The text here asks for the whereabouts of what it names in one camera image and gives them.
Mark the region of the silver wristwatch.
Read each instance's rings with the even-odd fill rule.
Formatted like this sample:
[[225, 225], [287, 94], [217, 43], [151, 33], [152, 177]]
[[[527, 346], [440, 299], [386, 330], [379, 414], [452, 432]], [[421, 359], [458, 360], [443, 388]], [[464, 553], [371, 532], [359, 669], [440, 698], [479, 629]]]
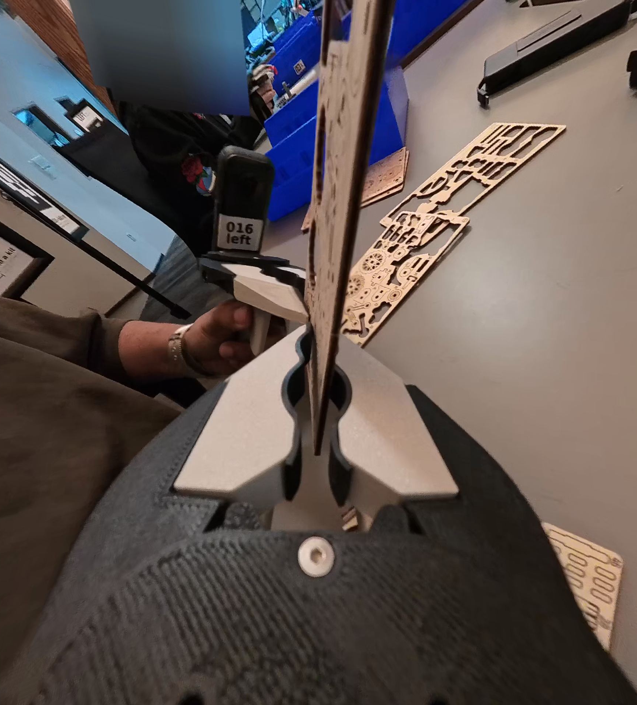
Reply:
[[170, 368], [180, 378], [203, 379], [210, 374], [188, 352], [185, 336], [192, 327], [186, 324], [177, 328], [167, 341], [167, 356]]

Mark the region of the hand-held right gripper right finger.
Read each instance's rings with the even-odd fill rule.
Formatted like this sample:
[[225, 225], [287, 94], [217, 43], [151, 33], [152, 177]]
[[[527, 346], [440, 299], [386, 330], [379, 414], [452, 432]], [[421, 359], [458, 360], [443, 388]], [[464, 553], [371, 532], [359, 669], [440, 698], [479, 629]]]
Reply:
[[367, 530], [384, 506], [450, 499], [459, 490], [402, 379], [365, 349], [340, 344], [328, 476], [342, 515]]

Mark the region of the grey desk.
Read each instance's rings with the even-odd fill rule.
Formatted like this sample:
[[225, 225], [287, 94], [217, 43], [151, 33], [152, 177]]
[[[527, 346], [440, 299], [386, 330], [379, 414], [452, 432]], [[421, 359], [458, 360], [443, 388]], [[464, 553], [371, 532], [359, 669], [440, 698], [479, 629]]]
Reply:
[[567, 130], [470, 211], [368, 350], [485, 447], [542, 520], [622, 556], [612, 653], [637, 686], [637, 16], [490, 109], [475, 97], [487, 56], [570, 8], [484, 1], [405, 70], [405, 194], [495, 121]]

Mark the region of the person's brown shirt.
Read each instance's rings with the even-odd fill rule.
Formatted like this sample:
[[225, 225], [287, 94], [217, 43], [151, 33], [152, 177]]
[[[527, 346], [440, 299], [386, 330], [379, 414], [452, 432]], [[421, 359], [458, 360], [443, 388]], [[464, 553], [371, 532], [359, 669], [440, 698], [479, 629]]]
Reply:
[[125, 324], [0, 297], [0, 674], [96, 503], [179, 414], [125, 373]]

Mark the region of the black flat case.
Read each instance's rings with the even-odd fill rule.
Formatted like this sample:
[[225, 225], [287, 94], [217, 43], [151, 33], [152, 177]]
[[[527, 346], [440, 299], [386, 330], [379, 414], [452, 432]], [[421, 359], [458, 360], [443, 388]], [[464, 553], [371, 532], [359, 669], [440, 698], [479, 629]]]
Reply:
[[581, 1], [553, 20], [485, 59], [476, 97], [483, 109], [490, 98], [623, 27], [631, 1]]

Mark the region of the person's left forearm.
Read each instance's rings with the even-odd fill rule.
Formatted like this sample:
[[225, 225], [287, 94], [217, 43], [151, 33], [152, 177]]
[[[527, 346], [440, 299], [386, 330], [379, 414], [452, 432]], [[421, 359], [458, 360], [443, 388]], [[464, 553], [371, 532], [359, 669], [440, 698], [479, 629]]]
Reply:
[[172, 323], [126, 322], [118, 339], [120, 363], [125, 374], [140, 383], [174, 378], [169, 339], [177, 328]]

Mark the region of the blue plastic bin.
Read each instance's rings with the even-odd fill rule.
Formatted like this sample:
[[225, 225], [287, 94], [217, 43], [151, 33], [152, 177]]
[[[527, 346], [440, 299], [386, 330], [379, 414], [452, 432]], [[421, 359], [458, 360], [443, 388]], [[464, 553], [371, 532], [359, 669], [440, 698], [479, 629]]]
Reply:
[[[272, 49], [265, 59], [275, 64], [275, 55], [283, 44], [287, 44], [294, 27], [302, 22], [302, 16], [313, 11], [319, 16], [323, 1], [281, 1], [278, 9], [288, 12], [294, 22], [286, 28], [277, 40], [272, 41]], [[478, 1], [396, 1], [390, 44], [385, 66], [407, 66], [420, 53], [437, 40], [440, 32], [446, 32], [454, 24], [479, 4]]]
[[[318, 82], [314, 81], [265, 123], [271, 145], [267, 155], [275, 170], [268, 210], [270, 221], [279, 220], [311, 199], [318, 89]], [[396, 66], [384, 75], [370, 165], [404, 146], [408, 105], [403, 69]]]

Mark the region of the dark brown wooden sheet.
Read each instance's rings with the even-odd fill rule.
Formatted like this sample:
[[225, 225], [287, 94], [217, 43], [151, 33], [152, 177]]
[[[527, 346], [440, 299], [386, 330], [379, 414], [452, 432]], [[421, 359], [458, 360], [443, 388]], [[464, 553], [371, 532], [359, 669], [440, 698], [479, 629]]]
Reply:
[[409, 163], [406, 147], [370, 166], [363, 187], [361, 208], [402, 191]]

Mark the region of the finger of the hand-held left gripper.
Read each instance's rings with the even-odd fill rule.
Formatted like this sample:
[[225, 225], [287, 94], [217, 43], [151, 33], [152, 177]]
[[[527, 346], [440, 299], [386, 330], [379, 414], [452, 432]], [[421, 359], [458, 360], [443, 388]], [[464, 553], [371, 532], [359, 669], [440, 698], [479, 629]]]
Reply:
[[261, 267], [250, 264], [223, 263], [225, 269], [232, 272], [235, 277], [244, 277], [253, 281], [265, 283], [276, 282], [286, 284], [293, 288], [305, 287], [305, 270], [300, 267], [290, 265], [278, 266], [276, 264], [264, 264]]
[[304, 298], [296, 287], [265, 274], [235, 274], [235, 299], [261, 312], [297, 323], [307, 323], [309, 316]]

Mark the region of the wooden sheet with large cutouts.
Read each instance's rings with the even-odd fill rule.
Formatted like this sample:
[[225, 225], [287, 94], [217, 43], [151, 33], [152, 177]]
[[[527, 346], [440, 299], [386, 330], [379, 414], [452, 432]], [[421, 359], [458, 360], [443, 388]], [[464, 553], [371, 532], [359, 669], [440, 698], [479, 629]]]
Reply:
[[492, 123], [387, 212], [380, 224], [391, 226], [404, 212], [464, 216], [566, 129], [549, 123]]

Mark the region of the wooden sheet with round holes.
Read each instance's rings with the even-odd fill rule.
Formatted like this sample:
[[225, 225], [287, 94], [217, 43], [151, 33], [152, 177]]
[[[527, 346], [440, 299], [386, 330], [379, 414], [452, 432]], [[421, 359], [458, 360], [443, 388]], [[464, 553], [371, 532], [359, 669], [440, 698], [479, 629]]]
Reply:
[[323, 7], [305, 283], [312, 329], [307, 382], [315, 455], [323, 443], [394, 5], [353, 1], [347, 39], [337, 3], [325, 1]]

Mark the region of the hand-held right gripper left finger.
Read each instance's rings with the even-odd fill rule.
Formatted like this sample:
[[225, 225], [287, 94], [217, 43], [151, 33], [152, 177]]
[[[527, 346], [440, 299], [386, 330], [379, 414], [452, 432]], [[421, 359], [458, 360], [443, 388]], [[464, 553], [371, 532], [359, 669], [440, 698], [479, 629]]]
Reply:
[[248, 506], [266, 529], [294, 529], [288, 506], [316, 465], [301, 324], [221, 385], [173, 482], [174, 507]]

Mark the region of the wooden sheet with slot cutouts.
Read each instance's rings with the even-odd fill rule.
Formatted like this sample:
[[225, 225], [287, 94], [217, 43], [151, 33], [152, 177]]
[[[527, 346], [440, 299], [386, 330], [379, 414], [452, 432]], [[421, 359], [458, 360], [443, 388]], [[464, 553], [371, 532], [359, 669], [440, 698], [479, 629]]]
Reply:
[[622, 557], [553, 524], [542, 525], [587, 624], [602, 647], [610, 651], [622, 584]]

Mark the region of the person's left hand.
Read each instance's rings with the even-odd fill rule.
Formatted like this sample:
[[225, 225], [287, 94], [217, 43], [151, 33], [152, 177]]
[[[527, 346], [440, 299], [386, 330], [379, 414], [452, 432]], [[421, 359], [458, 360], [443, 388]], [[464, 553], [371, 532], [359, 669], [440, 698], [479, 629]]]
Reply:
[[235, 300], [220, 303], [198, 318], [182, 336], [182, 353], [200, 378], [233, 374], [254, 359], [243, 337], [253, 323], [252, 308]]

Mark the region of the framed marker poster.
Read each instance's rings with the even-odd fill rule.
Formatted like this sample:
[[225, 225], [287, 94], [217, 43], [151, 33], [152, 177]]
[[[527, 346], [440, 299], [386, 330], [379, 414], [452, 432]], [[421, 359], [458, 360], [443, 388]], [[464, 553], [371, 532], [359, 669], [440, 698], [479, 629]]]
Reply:
[[81, 242], [90, 231], [67, 210], [57, 205], [39, 187], [0, 160], [0, 191], [26, 213], [51, 227], [69, 241]]

